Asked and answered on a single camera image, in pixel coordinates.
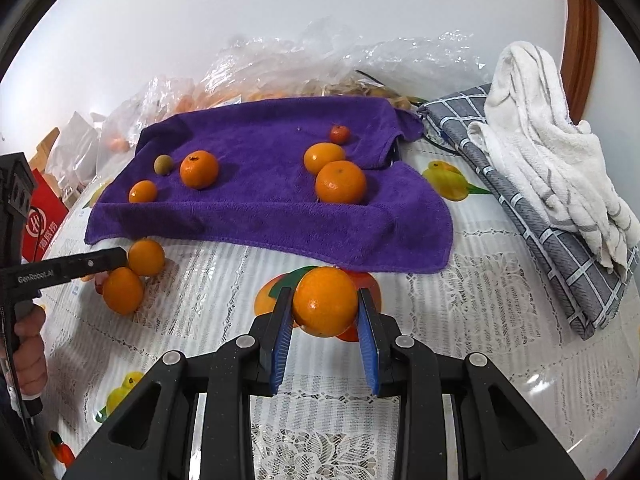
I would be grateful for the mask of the person's left hand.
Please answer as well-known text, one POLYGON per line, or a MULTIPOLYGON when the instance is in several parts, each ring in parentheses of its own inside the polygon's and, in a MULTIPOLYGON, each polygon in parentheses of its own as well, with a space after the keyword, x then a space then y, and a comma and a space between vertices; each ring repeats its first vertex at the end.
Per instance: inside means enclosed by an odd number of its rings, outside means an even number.
POLYGON ((20 338, 21 344, 13 353, 13 361, 17 383, 23 396, 36 396, 47 385, 47 361, 40 334, 44 322, 46 312, 34 304, 29 314, 14 325, 14 333, 20 338))

